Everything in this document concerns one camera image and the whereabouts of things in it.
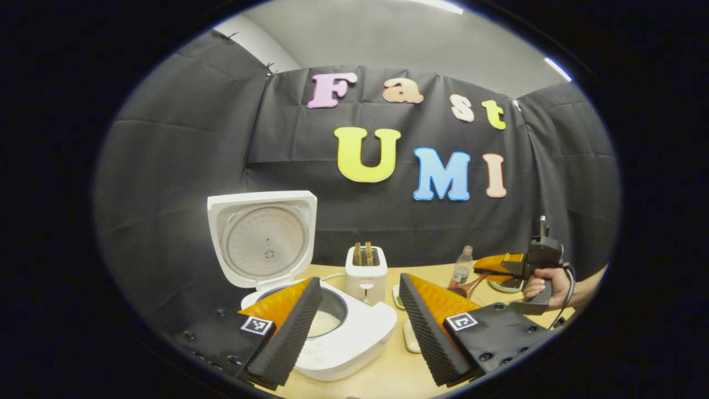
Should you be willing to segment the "brown wooden spoon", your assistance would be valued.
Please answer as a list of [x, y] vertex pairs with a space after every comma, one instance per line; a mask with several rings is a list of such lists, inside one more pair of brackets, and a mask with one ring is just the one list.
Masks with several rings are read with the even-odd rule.
[[478, 278], [476, 278], [472, 282], [464, 283], [464, 284], [461, 284], [460, 281], [458, 281], [458, 280], [451, 279], [451, 282], [449, 283], [448, 287], [446, 287], [446, 290], [468, 300], [468, 298], [470, 298], [471, 293], [475, 290], [475, 288], [482, 281], [486, 280], [490, 275], [498, 276], [498, 273], [495, 271], [491, 271], [491, 270], [481, 270], [481, 273], [479, 273]]

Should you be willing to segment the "white toaster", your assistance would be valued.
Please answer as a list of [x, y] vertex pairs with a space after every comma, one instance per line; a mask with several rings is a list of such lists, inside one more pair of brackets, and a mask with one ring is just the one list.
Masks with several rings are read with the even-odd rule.
[[348, 250], [345, 258], [345, 293], [362, 301], [366, 305], [374, 306], [385, 300], [387, 293], [387, 258], [380, 247], [372, 246], [374, 265], [366, 265], [365, 243], [362, 246], [362, 265], [354, 266], [353, 249]]

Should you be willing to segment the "ceiling light panel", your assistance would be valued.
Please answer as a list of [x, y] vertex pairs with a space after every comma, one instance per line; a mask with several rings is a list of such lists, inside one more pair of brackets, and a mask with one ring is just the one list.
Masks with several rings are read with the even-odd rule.
[[463, 15], [464, 9], [460, 5], [448, 2], [447, 0], [409, 0], [410, 2], [420, 3], [428, 7], [434, 7], [440, 10], [448, 11], [456, 15]]
[[552, 68], [557, 73], [559, 73], [560, 76], [562, 76], [562, 78], [565, 79], [565, 81], [567, 81], [568, 83], [573, 81], [572, 76], [570, 76], [570, 74], [567, 73], [567, 71], [565, 71], [565, 69], [562, 68], [562, 66], [558, 65], [554, 60], [552, 60], [552, 58], [546, 57], [546, 58], [544, 58], [544, 61], [545, 61], [545, 63], [547, 63], [547, 65], [550, 66], [550, 68]]

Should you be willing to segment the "black backdrop cloth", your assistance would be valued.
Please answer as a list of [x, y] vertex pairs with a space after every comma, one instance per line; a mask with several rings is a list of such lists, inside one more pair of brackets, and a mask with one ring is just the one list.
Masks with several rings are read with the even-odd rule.
[[370, 241], [392, 266], [524, 252], [545, 215], [579, 280], [620, 216], [612, 144], [575, 84], [519, 98], [433, 71], [318, 66], [266, 78], [216, 32], [158, 66], [117, 115], [94, 186], [108, 269], [135, 311], [177, 333], [245, 290], [211, 242], [209, 196], [309, 190], [312, 262]]

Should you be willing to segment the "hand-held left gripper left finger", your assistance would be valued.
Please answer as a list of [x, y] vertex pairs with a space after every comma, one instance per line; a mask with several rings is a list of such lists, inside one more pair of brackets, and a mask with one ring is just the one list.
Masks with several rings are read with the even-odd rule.
[[321, 281], [281, 288], [243, 310], [174, 333], [185, 352], [234, 380], [274, 391], [286, 384], [322, 300]]

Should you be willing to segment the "clear plastic bottle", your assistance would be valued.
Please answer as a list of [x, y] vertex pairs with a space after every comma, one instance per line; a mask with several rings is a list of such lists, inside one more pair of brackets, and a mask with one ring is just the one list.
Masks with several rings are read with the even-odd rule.
[[474, 265], [472, 252], [473, 247], [471, 245], [466, 245], [463, 248], [463, 252], [461, 252], [454, 263], [453, 275], [451, 276], [448, 288], [455, 288], [466, 283]]

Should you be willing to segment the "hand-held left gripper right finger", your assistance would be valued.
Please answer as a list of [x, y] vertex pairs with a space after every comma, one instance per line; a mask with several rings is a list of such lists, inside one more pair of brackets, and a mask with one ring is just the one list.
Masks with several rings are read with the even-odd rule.
[[400, 275], [399, 295], [438, 386], [506, 368], [554, 336], [511, 306], [479, 306], [410, 273]]

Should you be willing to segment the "pale green plate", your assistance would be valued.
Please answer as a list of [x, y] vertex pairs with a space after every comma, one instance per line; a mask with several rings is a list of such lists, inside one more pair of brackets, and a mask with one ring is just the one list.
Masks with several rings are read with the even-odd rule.
[[494, 290], [503, 293], [519, 293], [522, 291], [525, 285], [525, 282], [522, 279], [516, 278], [512, 278], [503, 283], [499, 283], [496, 280], [493, 280], [492, 278], [488, 278], [486, 281], [489, 286], [492, 287]]

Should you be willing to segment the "white rice cooker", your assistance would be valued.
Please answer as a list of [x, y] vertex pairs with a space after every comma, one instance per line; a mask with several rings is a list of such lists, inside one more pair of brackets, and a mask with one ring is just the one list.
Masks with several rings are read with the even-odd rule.
[[[270, 191], [210, 196], [210, 234], [225, 277], [253, 288], [243, 308], [296, 283], [311, 265], [317, 198], [309, 191]], [[397, 313], [380, 301], [369, 306], [321, 283], [322, 300], [295, 369], [318, 381], [336, 381], [382, 353]]]

